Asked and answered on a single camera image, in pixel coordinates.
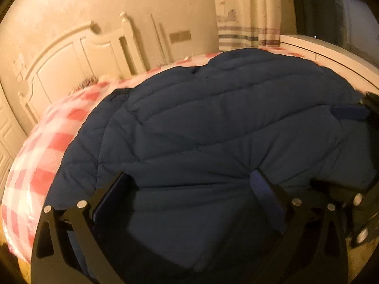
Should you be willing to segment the white wooden headboard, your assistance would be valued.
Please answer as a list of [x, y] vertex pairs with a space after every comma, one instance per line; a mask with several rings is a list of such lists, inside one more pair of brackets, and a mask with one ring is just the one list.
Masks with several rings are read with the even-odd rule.
[[121, 27], [110, 33], [95, 33], [93, 21], [71, 28], [21, 71], [28, 92], [19, 92], [19, 101], [32, 124], [86, 79], [129, 79], [146, 71], [131, 19], [126, 13], [120, 19]]

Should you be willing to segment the red white checkered blanket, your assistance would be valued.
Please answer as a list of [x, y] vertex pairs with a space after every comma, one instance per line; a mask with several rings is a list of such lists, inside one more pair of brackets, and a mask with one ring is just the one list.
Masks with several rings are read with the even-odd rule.
[[65, 96], [49, 106], [24, 141], [5, 184], [1, 221], [12, 254], [30, 262], [39, 216], [63, 154], [99, 102], [116, 89], [135, 87], [177, 66], [205, 65], [215, 54], [203, 54], [148, 71], [131, 79], [109, 78]]

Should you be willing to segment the colourful patterned pillow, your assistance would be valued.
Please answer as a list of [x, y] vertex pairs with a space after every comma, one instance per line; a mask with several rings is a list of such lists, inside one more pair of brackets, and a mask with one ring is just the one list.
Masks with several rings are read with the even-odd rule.
[[90, 87], [92, 85], [96, 85], [98, 83], [98, 77], [96, 76], [91, 76], [91, 77], [88, 77], [86, 79], [84, 79], [84, 81], [82, 81], [77, 87], [75, 87], [71, 92], [70, 94], [74, 94], [76, 92], [79, 92], [81, 90], [84, 90], [86, 89], [87, 87]]

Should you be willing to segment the slim desk lamp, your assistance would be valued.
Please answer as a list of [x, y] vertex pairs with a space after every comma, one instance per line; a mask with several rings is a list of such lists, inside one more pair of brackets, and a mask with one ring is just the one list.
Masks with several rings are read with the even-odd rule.
[[159, 36], [159, 32], [158, 32], [158, 29], [157, 29], [157, 24], [155, 23], [155, 19], [153, 17], [153, 13], [150, 13], [150, 19], [151, 19], [151, 22], [152, 22], [152, 26], [153, 26], [153, 30], [154, 30], [154, 33], [155, 33], [155, 38], [156, 38], [156, 41], [157, 41], [159, 52], [161, 54], [162, 64], [166, 65], [167, 64], [167, 59], [166, 59], [166, 55], [165, 55], [165, 52], [164, 52], [164, 49], [163, 49], [163, 46], [162, 46], [162, 42], [161, 42], [161, 39], [160, 39], [160, 36]]

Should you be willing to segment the white wardrobe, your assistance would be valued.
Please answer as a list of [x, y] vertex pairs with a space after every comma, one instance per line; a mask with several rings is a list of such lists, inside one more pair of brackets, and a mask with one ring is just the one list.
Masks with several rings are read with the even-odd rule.
[[1, 199], [5, 191], [6, 180], [10, 174], [11, 166], [21, 150], [27, 136], [8, 103], [3, 87], [0, 87], [0, 178], [1, 178]]

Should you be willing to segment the white window bench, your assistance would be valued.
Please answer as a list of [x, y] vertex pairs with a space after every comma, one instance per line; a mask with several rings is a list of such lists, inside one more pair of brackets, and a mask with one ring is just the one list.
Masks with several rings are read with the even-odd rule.
[[280, 47], [332, 69], [360, 91], [378, 93], [378, 68], [343, 48], [304, 35], [281, 35]]

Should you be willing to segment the navy blue puffer jacket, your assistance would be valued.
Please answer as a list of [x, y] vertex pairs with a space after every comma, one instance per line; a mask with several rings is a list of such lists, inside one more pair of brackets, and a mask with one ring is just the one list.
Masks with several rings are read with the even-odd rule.
[[280, 239], [249, 179], [287, 193], [378, 175], [366, 122], [336, 118], [362, 94], [331, 69], [260, 49], [229, 51], [117, 89], [88, 116], [46, 197], [56, 210], [133, 177], [99, 244], [127, 283], [239, 283]]

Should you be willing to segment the boat print curtain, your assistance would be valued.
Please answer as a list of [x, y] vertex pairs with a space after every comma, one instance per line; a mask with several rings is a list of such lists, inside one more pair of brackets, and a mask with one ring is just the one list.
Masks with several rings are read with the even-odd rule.
[[214, 0], [221, 52], [280, 45], [297, 33], [294, 0]]

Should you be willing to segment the paper notice on wall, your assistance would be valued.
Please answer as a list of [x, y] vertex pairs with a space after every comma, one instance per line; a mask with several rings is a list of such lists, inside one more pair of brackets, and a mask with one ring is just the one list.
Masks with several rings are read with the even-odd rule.
[[20, 53], [17, 59], [13, 62], [13, 70], [17, 83], [20, 84], [27, 74], [27, 68], [22, 53]]

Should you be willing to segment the dark window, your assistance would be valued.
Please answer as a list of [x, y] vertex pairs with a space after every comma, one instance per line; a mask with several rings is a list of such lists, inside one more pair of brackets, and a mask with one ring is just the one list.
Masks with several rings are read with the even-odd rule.
[[293, 0], [300, 35], [343, 48], [378, 67], [378, 0]]

